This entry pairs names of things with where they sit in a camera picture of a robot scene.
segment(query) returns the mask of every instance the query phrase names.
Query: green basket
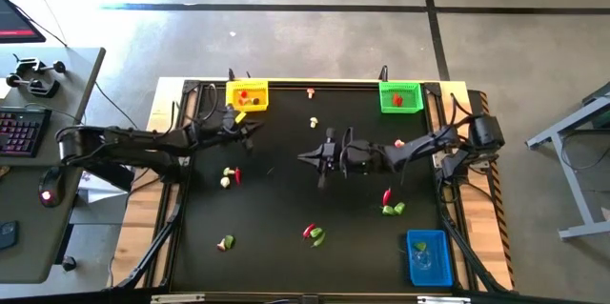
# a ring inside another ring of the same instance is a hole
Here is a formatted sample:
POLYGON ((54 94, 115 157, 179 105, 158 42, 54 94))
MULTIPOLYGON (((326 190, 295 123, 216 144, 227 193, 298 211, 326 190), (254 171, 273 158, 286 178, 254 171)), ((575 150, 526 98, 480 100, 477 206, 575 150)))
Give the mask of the green basket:
POLYGON ((423 109, 421 86, 409 82, 380 82, 379 102, 383 113, 415 113, 423 109), (402 98, 402 106, 394 106, 394 95, 402 98))

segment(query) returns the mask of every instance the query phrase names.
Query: keyboard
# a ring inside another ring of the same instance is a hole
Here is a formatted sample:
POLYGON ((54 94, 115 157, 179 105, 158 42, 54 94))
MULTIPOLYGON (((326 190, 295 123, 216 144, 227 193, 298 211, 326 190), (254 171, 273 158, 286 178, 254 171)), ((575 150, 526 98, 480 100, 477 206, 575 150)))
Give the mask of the keyboard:
POLYGON ((36 157, 51 110, 0 107, 0 156, 36 157))

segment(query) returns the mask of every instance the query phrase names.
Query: plastic basket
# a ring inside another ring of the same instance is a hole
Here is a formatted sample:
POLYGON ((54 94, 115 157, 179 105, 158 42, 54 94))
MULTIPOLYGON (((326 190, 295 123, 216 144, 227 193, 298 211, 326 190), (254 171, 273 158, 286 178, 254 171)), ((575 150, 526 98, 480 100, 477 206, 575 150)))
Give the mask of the plastic basket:
POLYGON ((419 83, 380 82, 379 101, 383 113, 415 113, 423 109, 419 83), (393 102, 395 95, 402 98, 401 106, 395 106, 393 102))
POLYGON ((407 232, 409 273, 415 286, 450 287, 453 285, 447 236, 438 230, 411 230, 407 232), (424 252, 416 244, 426 244, 424 252))
POLYGON ((227 82, 226 104, 232 104, 236 110, 242 112, 266 111, 269 106, 269 82, 264 80, 227 82), (246 98, 241 96, 244 91, 247 93, 246 98), (258 99, 256 105, 252 104, 252 100, 255 98, 258 99))

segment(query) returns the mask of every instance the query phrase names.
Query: green vegetable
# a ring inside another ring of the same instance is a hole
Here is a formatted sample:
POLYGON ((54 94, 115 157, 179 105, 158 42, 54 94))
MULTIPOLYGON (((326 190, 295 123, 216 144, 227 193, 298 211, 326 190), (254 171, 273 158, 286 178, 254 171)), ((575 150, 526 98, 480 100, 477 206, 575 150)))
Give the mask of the green vegetable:
POLYGON ((402 214, 402 212, 404 211, 404 203, 400 202, 398 204, 396 204, 396 206, 394 206, 394 212, 396 214, 402 214))
POLYGON ((423 252, 426 250, 426 242, 417 242, 413 245, 418 251, 423 252))
POLYGON ((324 231, 322 231, 322 228, 315 228, 312 231, 309 232, 309 236, 316 238, 318 237, 321 233, 324 233, 324 231))
POLYGON ((314 242, 314 244, 312 245, 312 248, 319 247, 322 244, 322 242, 324 242, 324 237, 326 237, 326 233, 322 233, 320 238, 314 242))
POLYGON ((233 243, 235 242, 235 238, 231 235, 226 235, 225 236, 225 248, 226 249, 231 249, 233 247, 233 243))
POLYGON ((397 214, 397 213, 394 211, 394 208, 392 208, 392 207, 391 207, 391 206, 389 206, 389 205, 386 205, 386 206, 384 206, 384 207, 383 207, 383 211, 382 211, 382 213, 383 213, 383 214, 385 214, 385 215, 395 215, 395 214, 397 214))

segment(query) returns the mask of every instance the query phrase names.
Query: black cable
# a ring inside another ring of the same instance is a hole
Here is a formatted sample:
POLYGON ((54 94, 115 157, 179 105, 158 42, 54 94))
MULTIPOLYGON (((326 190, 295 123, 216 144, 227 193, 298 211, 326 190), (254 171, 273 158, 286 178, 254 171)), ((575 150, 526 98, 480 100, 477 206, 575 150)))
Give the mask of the black cable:
MULTIPOLYGON (((178 110, 180 110, 180 104, 173 102, 173 104, 178 108, 178 110)), ((182 115, 184 116, 184 118, 189 119, 191 122, 195 122, 195 120, 190 117, 189 115, 187 115, 185 112, 182 113, 182 115)))
POLYGON ((69 114, 67 112, 64 112, 64 111, 61 111, 61 110, 58 110, 58 109, 54 109, 54 108, 52 108, 50 106, 47 106, 45 104, 28 103, 28 104, 24 105, 24 108, 29 107, 29 106, 38 106, 38 107, 45 108, 45 109, 48 109, 48 110, 51 110, 51 111, 54 111, 54 112, 57 112, 57 113, 65 114, 66 116, 68 116, 68 117, 72 118, 74 121, 76 121, 76 123, 83 124, 83 122, 80 119, 76 118, 75 116, 73 116, 73 115, 71 115, 71 114, 69 114))
POLYGON ((468 181, 464 182, 463 185, 468 185, 471 188, 478 190, 479 192, 485 194, 489 198, 489 200, 491 200, 492 203, 494 203, 494 205, 496 205, 496 200, 494 200, 494 197, 491 194, 489 194, 487 191, 485 191, 484 189, 480 188, 479 186, 473 185, 472 183, 470 183, 468 181))
POLYGON ((132 186, 133 186, 133 184, 135 184, 136 181, 140 180, 142 178, 142 176, 146 175, 146 173, 150 170, 151 170, 150 168, 147 168, 140 175, 138 175, 134 180, 132 180, 132 186))
POLYGON ((471 112, 468 112, 466 109, 464 109, 464 107, 461 106, 461 104, 458 103, 458 100, 456 99, 456 97, 454 96, 453 93, 451 93, 451 97, 454 98, 454 101, 456 102, 457 107, 464 113, 466 113, 467 115, 473 115, 471 112))
POLYGON ((122 113, 122 114, 125 116, 125 118, 127 118, 127 119, 130 121, 130 123, 132 123, 132 125, 133 125, 133 126, 136 128, 136 129, 140 130, 140 128, 138 128, 138 127, 137 127, 137 125, 136 125, 135 123, 133 123, 132 119, 131 119, 131 118, 130 118, 130 117, 129 117, 129 116, 128 116, 128 115, 127 115, 127 114, 126 114, 124 111, 122 111, 122 110, 121 110, 121 108, 119 108, 119 107, 118 107, 116 104, 114 104, 114 102, 113 102, 113 101, 112 101, 112 100, 111 100, 111 99, 110 99, 110 98, 109 98, 109 97, 108 97, 108 96, 107 96, 107 95, 104 93, 104 91, 102 91, 102 88, 100 88, 100 87, 99 87, 99 85, 97 84, 97 81, 95 81, 95 86, 96 86, 96 87, 97 87, 97 89, 100 91, 100 93, 102 93, 102 95, 103 95, 103 96, 104 96, 106 99, 108 99, 108 101, 109 101, 109 102, 111 102, 111 104, 112 104, 112 105, 113 105, 113 106, 114 106, 114 107, 115 107, 117 110, 119 110, 119 112, 121 112, 121 113, 122 113))
POLYGON ((453 125, 456 122, 456 114, 458 113, 458 100, 456 99, 456 97, 454 96, 454 94, 451 92, 451 99, 452 99, 452 112, 451 112, 451 121, 449 122, 449 125, 453 125))
POLYGON ((215 84, 210 84, 210 85, 206 86, 206 90, 207 89, 213 89, 214 101, 213 101, 213 104, 212 104, 212 108, 210 109, 208 114, 206 114, 205 117, 203 117, 201 119, 202 122, 205 122, 208 119, 210 119, 210 117, 212 117, 214 112, 216 112, 216 108, 218 107, 218 89, 216 88, 216 85, 215 84))
POLYGON ((38 26, 38 28, 46 31, 49 35, 55 37, 55 39, 57 41, 59 41, 61 44, 64 45, 64 47, 67 47, 68 45, 66 44, 66 42, 64 42, 61 38, 57 37, 54 33, 50 32, 49 30, 47 30, 45 27, 41 26, 40 24, 38 24, 38 22, 36 22, 35 20, 33 20, 33 18, 31 18, 23 9, 21 9, 20 7, 18 7, 16 4, 10 2, 11 4, 13 4, 20 12, 21 14, 23 14, 24 16, 26 16, 26 18, 28 18, 33 24, 35 24, 36 26, 38 26))
POLYGON ((581 133, 586 133, 586 132, 587 132, 587 131, 573 131, 573 132, 571 132, 571 133, 570 133, 570 134, 569 134, 567 137, 565 137, 565 139, 563 139, 563 143, 561 144, 561 152, 560 152, 560 155, 561 155, 561 161, 563 161, 563 162, 564 162, 564 163, 565 163, 565 164, 566 164, 566 165, 567 165, 569 168, 571 168, 573 171, 582 171, 582 170, 587 170, 587 169, 590 169, 590 168, 596 167, 596 166, 597 166, 597 165, 598 165, 598 164, 601 162, 601 160, 603 160, 603 158, 604 158, 604 157, 605 157, 605 156, 606 156, 606 155, 607 155, 607 154, 610 152, 610 146, 609 146, 608 148, 606 148, 605 152, 603 152, 603 154, 600 156, 600 158, 598 158, 598 159, 597 159, 595 162, 593 162, 593 163, 591 163, 591 164, 589 164, 589 165, 586 165, 586 166, 579 166, 579 167, 576 167, 576 166, 572 165, 572 164, 571 164, 571 163, 570 163, 570 162, 569 162, 569 161, 566 159, 566 152, 565 152, 565 148, 566 148, 566 146, 567 146, 567 144, 568 144, 569 140, 570 140, 572 137, 574 137, 574 136, 576 136, 576 135, 578 135, 578 134, 581 134, 581 133))
POLYGON ((170 118, 170 126, 168 127, 167 130, 165 130, 165 132, 163 132, 163 134, 160 137, 166 136, 172 130, 172 128, 173 128, 173 114, 174 114, 174 109, 175 109, 175 107, 177 105, 178 104, 175 101, 172 102, 172 118, 170 118))
POLYGON ((437 183, 437 197, 438 197, 438 200, 441 203, 443 203, 443 204, 455 204, 458 201, 458 199, 459 199, 459 192, 456 192, 455 188, 452 188, 452 193, 453 193, 453 197, 454 198, 452 200, 445 199, 445 193, 442 190, 442 183, 443 183, 442 179, 440 179, 438 181, 438 183, 437 183))
POLYGON ((159 181, 159 179, 160 179, 160 178, 157 176, 155 179, 150 180, 150 181, 148 181, 148 182, 146 182, 146 183, 144 183, 144 184, 142 184, 142 185, 140 185, 140 186, 138 186, 138 187, 136 187, 136 188, 133 188, 133 189, 132 189, 132 190, 131 190, 129 193, 127 193, 127 198, 125 198, 125 209, 127 209, 127 206, 129 205, 129 202, 130 202, 130 198, 132 197, 132 195, 133 195, 134 193, 136 193, 136 192, 138 192, 138 191, 140 191, 140 190, 144 189, 145 187, 147 187, 147 186, 149 186, 149 185, 154 184, 155 182, 159 181))
POLYGON ((487 173, 486 173, 486 172, 480 172, 480 171, 477 171, 477 170, 475 170, 474 168, 472 168, 472 166, 468 166, 468 169, 469 169, 470 171, 472 171, 472 172, 477 173, 477 174, 481 174, 481 175, 487 175, 487 173))

